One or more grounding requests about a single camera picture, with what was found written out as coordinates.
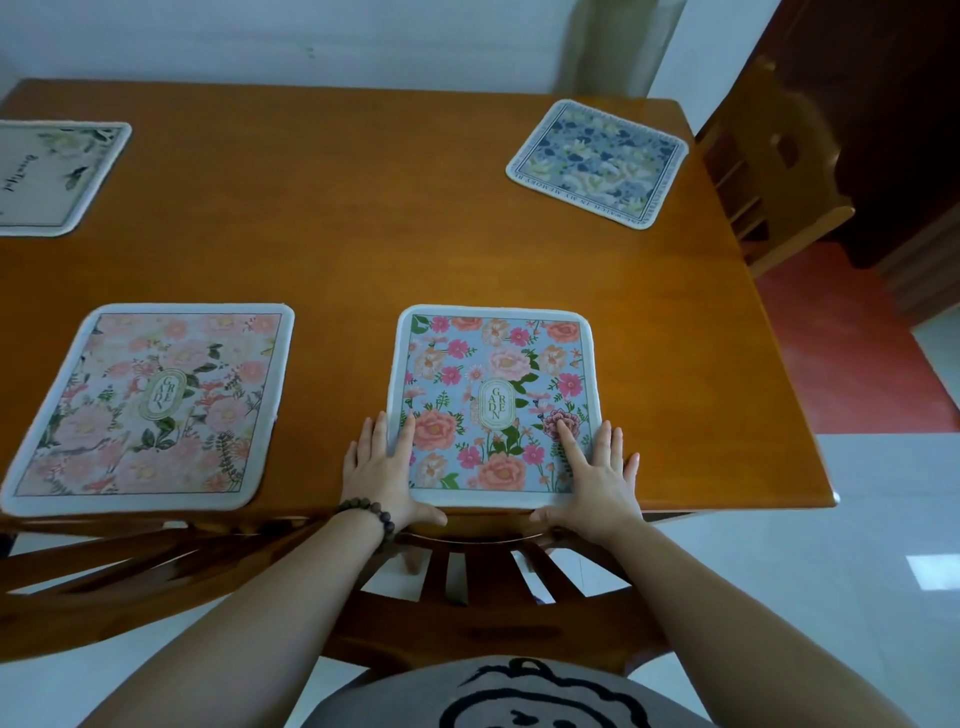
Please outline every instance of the blue floral placemat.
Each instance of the blue floral placemat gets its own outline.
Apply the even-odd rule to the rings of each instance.
[[[654,224],[686,157],[686,142],[565,99],[507,165],[525,187],[630,228]]]

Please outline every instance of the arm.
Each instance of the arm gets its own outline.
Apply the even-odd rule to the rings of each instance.
[[[634,497],[639,455],[603,423],[588,464],[569,430],[574,497],[534,521],[564,525],[610,551],[643,594],[718,725],[912,726],[883,695],[800,631],[645,522]]]
[[[386,416],[364,422],[344,461],[343,498],[367,497],[397,530],[446,523],[410,498],[416,419],[387,457]],[[282,726],[317,663],[360,570],[383,539],[368,511],[337,514],[286,557],[245,584],[161,649],[83,726]]]

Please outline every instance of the forearm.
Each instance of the forearm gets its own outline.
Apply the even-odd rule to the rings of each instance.
[[[84,726],[283,725],[383,537],[335,516],[160,650]]]
[[[633,522],[610,549],[719,725],[912,725],[856,673],[654,526]]]

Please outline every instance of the wall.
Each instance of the wall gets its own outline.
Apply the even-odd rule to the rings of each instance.
[[[20,80],[12,61],[0,53],[0,100],[4,98]]]
[[[780,0],[687,0],[647,94],[677,99],[696,133],[730,91]]]
[[[576,0],[4,0],[24,76],[547,91]]]

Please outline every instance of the pink flower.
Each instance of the pink flower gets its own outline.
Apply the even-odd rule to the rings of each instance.
[[[580,418],[565,409],[555,409],[543,418],[543,434],[552,440],[560,441],[557,423],[563,422],[570,434],[576,437],[580,434]]]
[[[123,440],[110,440],[97,449],[97,464],[102,468],[112,468],[123,457]]]
[[[573,321],[555,321],[546,325],[546,335],[558,344],[572,344],[580,340],[580,324]]]
[[[443,367],[440,370],[440,381],[443,382],[448,387],[454,384],[459,384],[460,368],[459,367]]]
[[[216,470],[220,467],[220,453],[215,449],[205,450],[204,454],[200,456],[200,470],[202,473],[209,473],[210,471]]]
[[[130,361],[118,361],[112,367],[107,369],[105,374],[111,379],[122,379],[123,377],[130,374],[133,369],[133,362]]]
[[[84,404],[64,417],[57,427],[57,442],[67,449],[95,448],[107,437],[113,413],[100,404]]]
[[[564,395],[565,400],[576,397],[584,391],[584,387],[580,383],[580,378],[572,374],[560,375],[560,380],[557,382],[557,389]]]
[[[116,475],[120,493],[171,493],[180,489],[163,452],[145,449],[120,461]]]
[[[280,317],[275,313],[265,313],[260,316],[254,316],[248,322],[248,326],[253,333],[262,336],[273,336],[276,328],[280,325]]]
[[[505,346],[490,354],[490,376],[520,381],[530,374],[530,359],[517,347]]]
[[[140,323],[139,314],[105,313],[98,319],[97,329],[111,339],[129,338],[138,323]]]
[[[217,471],[204,481],[204,490],[210,493],[223,493],[230,489],[230,479],[223,471]]]
[[[186,336],[186,322],[183,319],[173,319],[163,327],[163,335],[169,339],[182,339]]]
[[[523,490],[526,482],[527,466],[518,457],[504,452],[496,452],[480,466],[477,480],[480,487],[492,491]]]
[[[180,440],[166,451],[167,457],[180,467],[192,467],[200,453],[204,451],[204,444],[199,437],[181,437]]]
[[[67,487],[77,488],[93,480],[97,470],[96,452],[67,455],[63,461],[60,479]]]
[[[243,331],[244,321],[239,316],[232,313],[215,313],[210,316],[204,316],[202,327],[204,333],[214,339],[222,339],[226,336],[235,336]]]
[[[206,411],[206,426],[214,432],[237,432],[247,419],[247,405],[233,397],[216,400]]]
[[[510,343],[525,347],[530,343],[530,331],[526,328],[515,328],[510,332]]]
[[[262,384],[267,378],[267,363],[259,359],[248,359],[237,367],[237,376],[244,384]]]
[[[490,319],[483,327],[481,338],[484,344],[492,347],[503,345],[503,340],[507,338],[507,328],[510,326],[503,319]]]
[[[566,350],[553,344],[540,352],[540,368],[551,376],[557,376],[566,366]]]
[[[543,456],[545,454],[546,450],[543,448],[538,448],[536,445],[531,443],[523,449],[523,462],[525,462],[527,465],[540,465],[543,462]]]
[[[424,379],[432,379],[444,364],[446,352],[436,349],[426,349],[414,360],[414,372]]]
[[[467,355],[469,344],[463,339],[454,339],[446,346],[446,352],[454,359],[462,359]]]
[[[450,323],[453,324],[453,327],[458,331],[476,331],[483,326],[483,319],[454,316],[450,319]]]
[[[421,488],[436,488],[444,475],[446,475],[446,458],[431,452],[417,467],[417,485]]]
[[[453,415],[428,409],[417,417],[414,445],[420,449],[448,449],[457,436],[457,421]]]
[[[206,344],[200,339],[188,339],[174,344],[160,355],[164,369],[180,369],[192,372],[206,363]]]
[[[237,460],[246,460],[250,457],[251,442],[246,437],[238,437],[230,443],[230,453]]]
[[[480,457],[480,450],[473,445],[460,450],[460,453],[457,455],[457,460],[460,461],[460,465],[463,466],[464,470],[468,471],[473,470],[483,463],[483,458]]]

